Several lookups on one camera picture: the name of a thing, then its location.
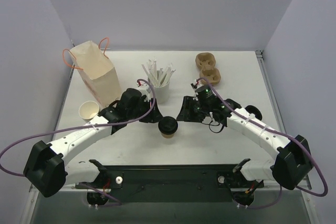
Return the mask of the black plastic cup lid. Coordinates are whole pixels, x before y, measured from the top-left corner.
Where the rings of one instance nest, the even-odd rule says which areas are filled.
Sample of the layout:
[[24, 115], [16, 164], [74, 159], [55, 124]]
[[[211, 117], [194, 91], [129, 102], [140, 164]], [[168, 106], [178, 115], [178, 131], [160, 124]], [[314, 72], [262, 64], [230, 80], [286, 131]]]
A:
[[178, 129], [178, 122], [171, 116], [165, 116], [159, 121], [158, 129], [162, 134], [174, 134]]

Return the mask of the beige paper takeout bag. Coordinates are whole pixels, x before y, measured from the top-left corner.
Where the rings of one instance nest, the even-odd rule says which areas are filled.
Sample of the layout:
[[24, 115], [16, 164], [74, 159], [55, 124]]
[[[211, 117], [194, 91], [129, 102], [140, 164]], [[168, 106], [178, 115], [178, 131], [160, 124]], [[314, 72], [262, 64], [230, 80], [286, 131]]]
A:
[[120, 99], [122, 90], [116, 68], [101, 44], [83, 42], [71, 49], [64, 49], [64, 63], [78, 71], [85, 86], [102, 108]]

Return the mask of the brown paper coffee cup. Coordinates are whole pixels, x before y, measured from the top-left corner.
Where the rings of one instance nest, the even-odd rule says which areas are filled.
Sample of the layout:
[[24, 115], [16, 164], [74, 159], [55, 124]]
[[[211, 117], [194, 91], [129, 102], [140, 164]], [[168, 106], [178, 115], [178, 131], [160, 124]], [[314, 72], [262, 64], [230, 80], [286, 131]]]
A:
[[170, 138], [173, 138], [173, 137], [174, 137], [175, 133], [170, 133], [170, 134], [168, 134], [168, 133], [164, 133], [164, 132], [162, 132], [161, 135], [162, 135], [164, 138], [166, 138], [166, 139], [170, 139]]

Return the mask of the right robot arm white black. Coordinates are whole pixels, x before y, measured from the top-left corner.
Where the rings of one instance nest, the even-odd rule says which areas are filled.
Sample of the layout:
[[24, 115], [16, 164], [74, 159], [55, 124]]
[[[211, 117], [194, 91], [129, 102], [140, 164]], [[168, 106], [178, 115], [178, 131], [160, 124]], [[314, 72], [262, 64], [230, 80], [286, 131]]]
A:
[[233, 181], [238, 186], [245, 186], [254, 180], [273, 180], [280, 186], [293, 190], [313, 168], [307, 156], [310, 152], [309, 145], [304, 137], [298, 135], [292, 142], [287, 137], [274, 133], [273, 128], [231, 99], [221, 101], [218, 97], [206, 99], [185, 96], [176, 119], [201, 123], [206, 117], [241, 133], [271, 157], [267, 161], [247, 158], [240, 162], [233, 172]]

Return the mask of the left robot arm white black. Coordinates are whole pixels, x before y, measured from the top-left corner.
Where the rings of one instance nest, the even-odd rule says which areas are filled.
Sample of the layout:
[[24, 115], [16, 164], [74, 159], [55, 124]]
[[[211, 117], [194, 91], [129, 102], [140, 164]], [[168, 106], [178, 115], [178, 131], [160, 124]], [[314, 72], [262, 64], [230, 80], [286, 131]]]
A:
[[70, 161], [95, 142], [132, 122], [157, 123], [162, 117], [155, 92], [149, 85], [128, 88], [120, 100], [112, 102], [78, 130], [48, 144], [36, 143], [28, 157], [24, 176], [44, 197], [51, 197], [70, 184], [90, 183], [100, 188], [107, 181], [101, 165], [82, 161], [77, 167], [70, 167]]

